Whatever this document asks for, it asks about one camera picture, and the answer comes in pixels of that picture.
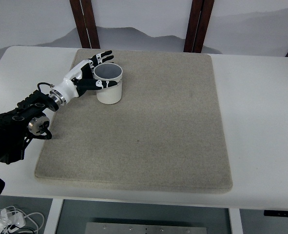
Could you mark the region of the white robotic hand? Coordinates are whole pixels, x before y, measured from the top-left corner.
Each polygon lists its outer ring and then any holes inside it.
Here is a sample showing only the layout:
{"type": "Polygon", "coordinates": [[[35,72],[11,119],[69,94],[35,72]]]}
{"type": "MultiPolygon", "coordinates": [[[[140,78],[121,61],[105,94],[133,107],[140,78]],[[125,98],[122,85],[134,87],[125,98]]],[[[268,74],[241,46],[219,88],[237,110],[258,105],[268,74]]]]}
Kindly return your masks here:
{"type": "Polygon", "coordinates": [[[118,86],[116,81],[93,79],[93,68],[114,58],[112,50],[105,51],[85,59],[72,68],[63,78],[62,83],[54,86],[54,96],[58,101],[70,101],[79,97],[79,90],[102,90],[118,86]]]}

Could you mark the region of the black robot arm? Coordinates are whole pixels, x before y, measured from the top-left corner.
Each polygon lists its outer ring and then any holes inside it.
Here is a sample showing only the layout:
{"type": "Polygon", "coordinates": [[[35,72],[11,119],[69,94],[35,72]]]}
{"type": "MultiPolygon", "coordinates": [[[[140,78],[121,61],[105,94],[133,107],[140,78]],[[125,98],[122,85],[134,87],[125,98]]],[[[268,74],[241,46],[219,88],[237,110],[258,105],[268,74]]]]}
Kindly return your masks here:
{"type": "Polygon", "coordinates": [[[50,84],[49,94],[37,89],[19,102],[14,110],[0,114],[0,162],[11,164],[23,160],[25,149],[32,139],[52,138],[48,129],[50,120],[43,112],[45,109],[55,112],[88,90],[117,87],[117,81],[94,77],[96,67],[110,65],[113,58],[109,50],[85,59],[65,75],[62,83],[50,84]]]}

